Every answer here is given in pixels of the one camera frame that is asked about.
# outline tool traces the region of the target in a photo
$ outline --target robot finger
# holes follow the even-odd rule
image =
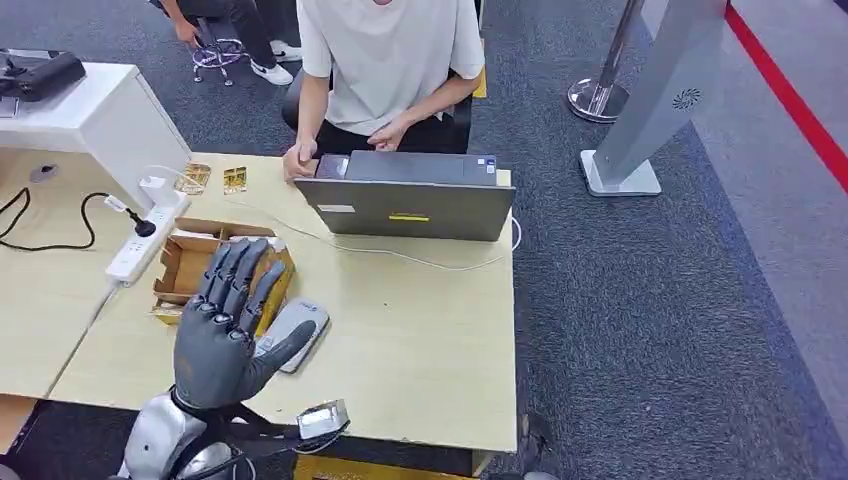
[[[241,312],[241,319],[239,320],[239,326],[248,336],[253,337],[253,334],[256,333],[256,327],[259,326],[259,320],[262,318],[262,309],[265,307],[265,301],[268,300],[268,295],[271,294],[271,290],[276,285],[277,280],[283,275],[285,268],[283,262],[277,260],[271,265],[271,269],[259,278],[259,283],[256,284],[256,290],[253,291],[253,296],[244,306],[244,310]]]
[[[256,270],[259,260],[267,249],[268,240],[264,238],[250,243],[250,248],[247,249],[244,257],[239,262],[238,269],[230,284],[230,291],[224,300],[222,310],[224,313],[232,315],[238,320],[238,315],[247,301],[250,283],[253,281],[253,272]]]
[[[212,280],[212,288],[209,291],[209,301],[218,308],[224,306],[224,300],[230,292],[230,284],[238,269],[239,262],[250,247],[250,240],[243,238],[230,247],[230,253],[224,258],[224,263],[218,269],[218,274]]]
[[[209,293],[212,291],[212,283],[215,281],[218,271],[221,270],[221,265],[224,264],[224,259],[228,253],[230,253],[230,244],[221,244],[212,255],[212,260],[209,261],[206,271],[203,272],[203,277],[200,279],[200,285],[197,288],[197,294],[203,297],[204,301],[209,298]]]

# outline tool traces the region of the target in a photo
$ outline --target white t-shirt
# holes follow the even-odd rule
[[[485,62],[474,0],[297,0],[303,69],[328,77],[327,120],[371,135]]]

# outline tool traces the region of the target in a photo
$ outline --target carpet floor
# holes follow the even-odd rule
[[[236,86],[211,75],[194,84],[185,49],[144,2],[15,3],[0,4],[0,45],[138,64],[193,150],[267,155],[291,141],[284,90],[246,66],[233,69]],[[844,446],[695,130],[653,158],[661,196],[586,192],[578,154],[606,128],[568,113],[562,92],[595,71],[623,3],[489,0],[485,12],[489,98],[475,102],[470,149],[496,154],[518,187],[517,394],[519,412],[552,426],[542,468],[563,479],[848,478]],[[625,84],[649,45],[637,30]],[[19,459],[30,478],[103,478],[132,418],[48,404]],[[422,448],[350,440],[336,454],[467,465],[465,452]],[[263,464],[260,478],[286,478],[290,460]],[[520,460],[501,456],[489,471]]]

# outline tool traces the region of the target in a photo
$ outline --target white sneaker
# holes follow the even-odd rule
[[[292,47],[282,40],[271,40],[271,51],[278,62],[296,62],[303,59],[300,47]]]
[[[274,65],[273,68],[268,68],[263,67],[262,65],[259,65],[253,60],[251,60],[250,68],[253,69],[253,73],[259,75],[265,80],[268,80],[274,85],[288,85],[294,81],[294,77],[292,77],[291,74],[286,71],[286,69],[279,65]]]

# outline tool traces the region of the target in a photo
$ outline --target chair wheel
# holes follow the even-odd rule
[[[21,480],[11,468],[0,464],[0,480]]]

